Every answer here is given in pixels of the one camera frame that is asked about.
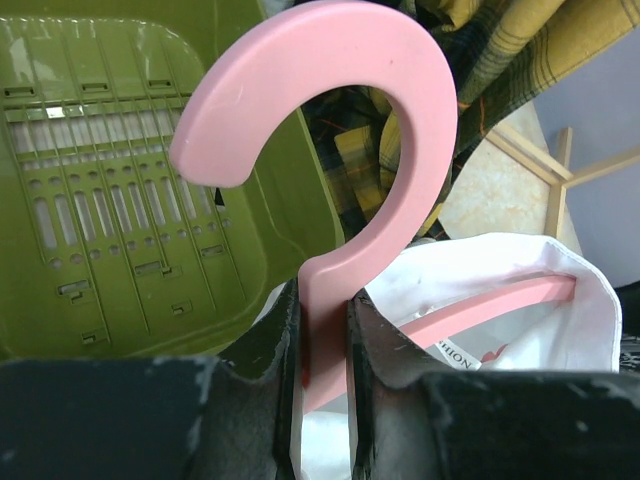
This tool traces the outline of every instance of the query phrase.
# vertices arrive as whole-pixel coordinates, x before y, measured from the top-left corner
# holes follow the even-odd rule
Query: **green plastic basket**
[[[299,112],[240,188],[169,166],[189,95],[262,18],[256,0],[2,3],[0,358],[215,352],[343,241]]]

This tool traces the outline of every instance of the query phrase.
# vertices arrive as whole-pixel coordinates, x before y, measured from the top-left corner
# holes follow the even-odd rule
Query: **pink hanger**
[[[169,152],[187,180],[238,186],[287,115],[319,93],[347,85],[386,92],[400,122],[402,153],[393,188],[371,223],[346,245],[300,268],[310,339],[306,411],[346,391],[346,302],[409,244],[444,182],[457,122],[444,55],[419,24],[390,8],[349,0],[294,7],[250,30],[213,65],[190,99]],[[474,304],[466,308],[476,311]],[[485,308],[483,315],[492,311]],[[425,322],[415,332],[433,332],[420,336],[425,345],[449,332]],[[438,324],[447,322],[438,317]]]
[[[575,285],[575,278],[563,275],[520,280],[441,308],[403,325],[400,330],[417,345],[427,348],[513,310],[536,303],[571,300]]]

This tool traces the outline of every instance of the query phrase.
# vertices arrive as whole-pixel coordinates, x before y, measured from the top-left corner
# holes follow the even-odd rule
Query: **wooden frame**
[[[558,238],[564,223],[567,189],[589,182],[640,162],[640,145],[613,155],[576,172],[569,170],[573,130],[567,127],[558,135],[558,158],[531,143],[513,128],[498,125],[487,140],[549,185],[549,203],[544,234]]]

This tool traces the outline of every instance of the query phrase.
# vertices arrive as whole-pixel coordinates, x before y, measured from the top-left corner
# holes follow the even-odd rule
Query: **fabric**
[[[551,237],[490,233],[445,242],[423,239],[405,249],[366,290],[380,313],[401,326],[463,298],[539,273],[575,276],[574,299],[507,313],[452,336],[451,342],[482,359],[482,369],[618,371],[618,298],[602,272]],[[272,292],[256,321],[281,289]],[[427,352],[445,361],[437,348]],[[622,359],[625,366],[634,362]],[[306,414],[305,478],[349,478],[348,440],[344,395]]]
[[[640,22],[640,0],[379,0],[414,17],[444,51],[459,126],[438,204],[484,135]],[[345,236],[375,215],[398,169],[395,115],[375,89],[342,88],[303,107]],[[443,236],[437,206],[418,234]]]

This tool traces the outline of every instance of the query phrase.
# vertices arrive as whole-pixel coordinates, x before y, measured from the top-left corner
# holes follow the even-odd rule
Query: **yellow plaid cloth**
[[[640,22],[640,0],[376,3],[420,22],[444,51],[456,82],[460,118],[453,168],[420,236],[433,225],[452,182],[488,130]],[[396,117],[381,92],[363,87],[329,92],[304,111],[345,235],[351,237],[376,214],[395,178]]]

